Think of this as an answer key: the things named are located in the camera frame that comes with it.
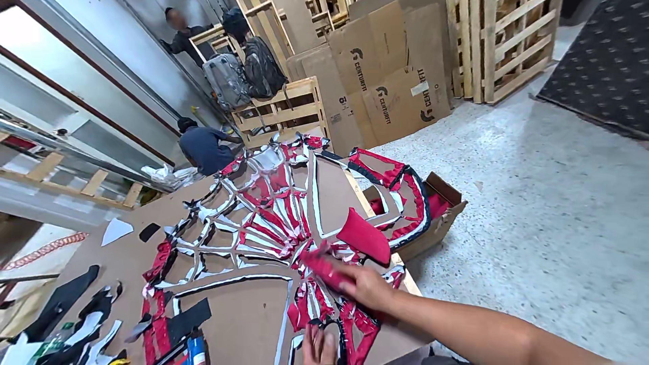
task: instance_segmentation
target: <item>backpack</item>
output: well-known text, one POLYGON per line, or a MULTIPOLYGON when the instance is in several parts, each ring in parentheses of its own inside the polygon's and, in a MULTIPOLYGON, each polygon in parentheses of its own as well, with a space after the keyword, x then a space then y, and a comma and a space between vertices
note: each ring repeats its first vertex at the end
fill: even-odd
POLYGON ((258 99, 275 96, 287 81, 271 50, 257 36, 246 42, 245 74, 250 84, 248 94, 258 99))
POLYGON ((231 112, 250 104, 250 86, 246 82, 243 67, 234 55, 215 55, 203 65, 203 71, 224 110, 231 112))
POLYGON ((232 8, 223 14, 223 30, 239 43, 245 42, 245 35, 250 31, 241 9, 232 8))

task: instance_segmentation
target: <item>hand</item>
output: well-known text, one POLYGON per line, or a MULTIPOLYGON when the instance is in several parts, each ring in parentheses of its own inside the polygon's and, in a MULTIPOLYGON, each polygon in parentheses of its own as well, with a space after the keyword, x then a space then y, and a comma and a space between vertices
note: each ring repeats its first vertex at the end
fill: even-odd
POLYGON ((374 310, 387 312, 396 290, 392 289, 374 269, 363 266, 337 264, 336 270, 351 277, 356 285, 341 283, 340 290, 357 302, 374 310))
POLYGON ((164 48, 164 50, 167 51, 167 53, 171 53, 171 46, 167 42, 165 42, 165 41, 163 41, 161 39, 159 39, 158 42, 160 42, 160 44, 162 44, 162 48, 164 48))
POLYGON ((304 365, 336 365, 336 339, 316 325, 307 324, 302 341, 304 365))

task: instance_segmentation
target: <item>man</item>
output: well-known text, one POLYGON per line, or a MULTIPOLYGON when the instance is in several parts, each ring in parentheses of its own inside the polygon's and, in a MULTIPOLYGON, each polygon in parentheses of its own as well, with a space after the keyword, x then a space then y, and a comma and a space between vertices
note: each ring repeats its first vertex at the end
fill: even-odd
POLYGON ((192 166, 203 175, 209 176, 223 169, 234 161, 234 154, 219 141, 240 144, 239 137, 229 136, 211 127, 199 127, 196 121, 182 117, 178 120, 180 150, 192 166))
MULTIPOLYGON (((337 264, 354 284, 341 292, 369 309, 417 326, 460 356, 479 365, 612 365, 608 359, 509 314, 414 296, 394 290, 371 268, 337 264)), ((307 326, 302 342, 304 365, 336 363, 336 341, 330 333, 307 326)), ((466 364, 430 357, 425 364, 466 364)))
MULTIPOLYGON (((187 19, 185 19, 179 10, 174 8, 166 8, 164 14, 167 23, 178 32, 176 33, 176 36, 173 37, 173 42, 171 42, 171 44, 163 40, 160 40, 160 44, 162 44, 167 52, 174 55, 177 55, 180 52, 187 52, 191 59, 196 62, 196 66, 201 68, 203 61, 198 52, 196 52, 196 49, 191 45, 190 38, 211 29, 213 25, 210 24, 207 27, 189 27, 187 19)), ((208 43, 199 44, 197 47, 205 59, 209 59, 214 55, 214 50, 208 43)))

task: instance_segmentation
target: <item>white plastic bag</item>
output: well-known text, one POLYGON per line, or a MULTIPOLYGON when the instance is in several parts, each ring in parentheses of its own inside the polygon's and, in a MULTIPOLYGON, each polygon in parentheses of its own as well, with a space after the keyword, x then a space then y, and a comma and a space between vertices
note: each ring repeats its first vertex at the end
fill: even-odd
POLYGON ((144 166, 142 172, 151 176, 151 180, 156 183, 165 184, 174 190, 191 185, 202 177, 197 168, 186 168, 173 172, 173 168, 167 164, 164 164, 164 167, 160 169, 144 166))

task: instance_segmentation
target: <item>terrazzo floor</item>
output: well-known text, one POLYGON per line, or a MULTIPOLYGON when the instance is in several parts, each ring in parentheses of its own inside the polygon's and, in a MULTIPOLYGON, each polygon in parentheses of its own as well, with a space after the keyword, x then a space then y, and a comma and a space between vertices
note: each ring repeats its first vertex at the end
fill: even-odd
MULTIPOLYGON (((555 59, 580 27, 559 29, 555 59)), ((469 205, 443 244, 407 262, 427 297, 501 310, 610 359, 649 357, 649 151, 529 98, 462 103, 373 149, 469 205)))

